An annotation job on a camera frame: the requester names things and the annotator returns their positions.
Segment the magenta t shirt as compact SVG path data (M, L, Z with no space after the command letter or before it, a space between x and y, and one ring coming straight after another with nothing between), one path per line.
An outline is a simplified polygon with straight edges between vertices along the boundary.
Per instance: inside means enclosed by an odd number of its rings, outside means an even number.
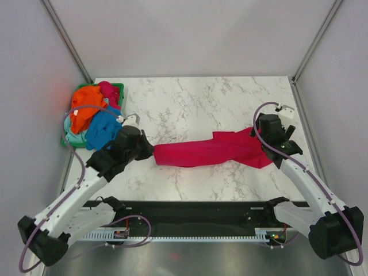
M107 81L100 82L98 86L103 97L108 100L108 104L112 108L121 109L121 106L118 104L120 99L120 89Z
M155 162L158 166L191 168L233 160L261 169L270 165L271 160L251 131L251 128L238 132L215 131L209 140L158 144L154 150Z

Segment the orange t shirt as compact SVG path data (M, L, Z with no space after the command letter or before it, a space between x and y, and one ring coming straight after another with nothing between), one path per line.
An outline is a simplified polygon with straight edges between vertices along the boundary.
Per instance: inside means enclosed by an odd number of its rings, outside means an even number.
M70 114L71 132L79 134L88 129L94 115L100 108L106 108L108 103L100 92L99 86L83 86L73 94L71 108L80 108Z

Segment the green plastic basket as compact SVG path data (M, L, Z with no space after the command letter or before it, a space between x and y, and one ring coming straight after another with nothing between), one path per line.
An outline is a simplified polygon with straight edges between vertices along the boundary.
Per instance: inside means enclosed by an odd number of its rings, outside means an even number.
M121 115L123 98L122 83L80 85L72 96L73 112L64 120L62 143L69 142L74 148L101 149L115 138L121 126L116 119Z

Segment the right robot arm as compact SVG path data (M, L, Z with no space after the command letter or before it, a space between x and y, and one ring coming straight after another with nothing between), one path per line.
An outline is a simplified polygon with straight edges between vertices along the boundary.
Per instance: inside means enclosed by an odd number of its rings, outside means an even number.
M314 173L302 149L291 140L294 126L284 128L276 114L255 113L251 136L261 142L262 151L295 185L310 207L305 211L287 199L279 199L263 212L269 226L285 223L308 238L321 259L341 256L357 250L357 261L345 260L351 266L363 263L362 234L364 215L357 207L348 207Z

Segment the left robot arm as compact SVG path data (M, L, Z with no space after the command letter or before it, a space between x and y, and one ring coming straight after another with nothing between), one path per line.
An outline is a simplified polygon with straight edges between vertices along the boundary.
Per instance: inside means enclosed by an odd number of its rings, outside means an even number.
M145 132L135 126L123 126L116 138L95 151L82 164L82 175L53 203L34 217L18 222L25 248L45 266L56 264L68 249L84 235L108 225L120 226L126 220L126 206L110 196L97 207L79 213L81 207L132 161L146 160L154 147Z

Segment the blue t shirt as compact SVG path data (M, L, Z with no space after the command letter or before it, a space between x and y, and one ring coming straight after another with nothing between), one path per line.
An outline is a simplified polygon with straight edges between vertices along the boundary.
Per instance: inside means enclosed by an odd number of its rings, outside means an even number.
M109 112L99 111L96 113L86 132L86 149L100 150L106 143L114 140L122 125L116 121L116 116L120 116L118 109L107 107Z

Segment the light teal t shirt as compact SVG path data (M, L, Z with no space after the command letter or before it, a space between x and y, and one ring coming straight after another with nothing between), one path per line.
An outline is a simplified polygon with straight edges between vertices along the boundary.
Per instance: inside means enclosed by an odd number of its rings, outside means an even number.
M66 139L68 140L68 142L70 144L72 143L85 143L86 142L86 132L87 131L82 131L78 134L75 134L74 132L72 132L71 130L71 126L72 126L72 122L70 120L70 117L67 116L67 118L64 121L64 131L66 133Z

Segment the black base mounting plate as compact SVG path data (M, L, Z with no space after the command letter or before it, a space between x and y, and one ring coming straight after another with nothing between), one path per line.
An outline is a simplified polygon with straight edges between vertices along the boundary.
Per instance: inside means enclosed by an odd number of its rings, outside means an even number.
M264 201L123 201L113 220L142 236L251 234L257 228L283 231Z

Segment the right side aluminium rail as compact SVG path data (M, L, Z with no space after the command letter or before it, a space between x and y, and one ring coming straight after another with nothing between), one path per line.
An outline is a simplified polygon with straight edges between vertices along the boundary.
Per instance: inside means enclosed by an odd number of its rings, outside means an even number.
M298 87L297 87L297 85L296 85L296 83L295 83L295 81L293 80L292 77L289 77L289 83L290 83L290 87L291 87L293 97L294 97L294 100L295 100L295 103L296 103L296 108L297 108L298 113L299 113L299 117L300 117L300 120L301 120L301 124L302 124L302 128L303 128L304 135L305 135L305 138L306 138L306 142L307 142L307 145L308 145L308 148L309 148L311 160L312 160L313 166L315 168L315 172L323 180L323 182L326 184L326 186L329 187L328 180L327 180L327 177L326 177L326 173L325 173L324 168L323 168L323 163L321 161L319 149L318 149L318 146L316 144L316 139L315 139L314 133L312 131L311 122L308 119L306 109L304 107L304 104L302 103L301 94L300 94L300 92L298 90Z

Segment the right aluminium corner post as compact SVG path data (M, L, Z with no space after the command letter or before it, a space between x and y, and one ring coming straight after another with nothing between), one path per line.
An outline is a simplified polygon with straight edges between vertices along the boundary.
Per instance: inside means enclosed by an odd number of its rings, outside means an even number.
M332 6L329 8L326 16L324 17L320 27L318 28L316 34L313 37L311 44L309 45L305 55L303 56L300 64L298 65L295 73L290 78L292 84L295 86L298 80L300 79L302 73L304 72L309 60L313 56L317 46L322 41L324 35L326 34L328 28L332 24L335 16L337 15L338 11L340 10L342 4L344 4L344 0L334 0Z

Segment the aluminium corner post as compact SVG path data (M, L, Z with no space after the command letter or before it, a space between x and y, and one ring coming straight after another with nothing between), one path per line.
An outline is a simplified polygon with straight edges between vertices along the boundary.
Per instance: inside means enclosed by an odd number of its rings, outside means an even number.
M295 86L298 80L300 79L302 73L304 72L309 60L313 56L317 46L322 41L324 35L326 34L328 28L332 24L335 16L337 15L338 11L340 10L342 4L344 4L344 0L334 0L332 6L329 8L326 16L324 17L320 27L318 28L316 34L313 37L311 44L309 45L305 55L303 56L300 64L298 65L295 73L290 78L292 84Z
M50 18L51 22L53 23L56 31L58 32L61 40L63 41L67 51L69 52L72 60L74 61L78 71L80 72L81 76L85 80L86 83L93 83L93 79L89 74L87 68L85 67L82 59L75 48L74 43L72 42L64 24L62 23L59 15L57 14L56 9L54 8L52 2L50 0L40 0L43 8L45 9L48 17Z

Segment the left aluminium corner post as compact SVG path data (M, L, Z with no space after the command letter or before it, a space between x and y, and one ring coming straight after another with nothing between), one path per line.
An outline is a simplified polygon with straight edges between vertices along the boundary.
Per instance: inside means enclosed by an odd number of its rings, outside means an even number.
M74 43L72 42L64 24L62 23L59 15L57 14L56 9L54 8L52 2L50 0L40 0L43 8L45 9L48 17L50 18L51 22L53 23L56 31L58 32L61 40L63 41L67 51L69 52L72 60L74 61L78 71L80 72L81 76L85 80L86 83L93 83L93 79L89 74L87 68L85 67L82 59L75 48Z

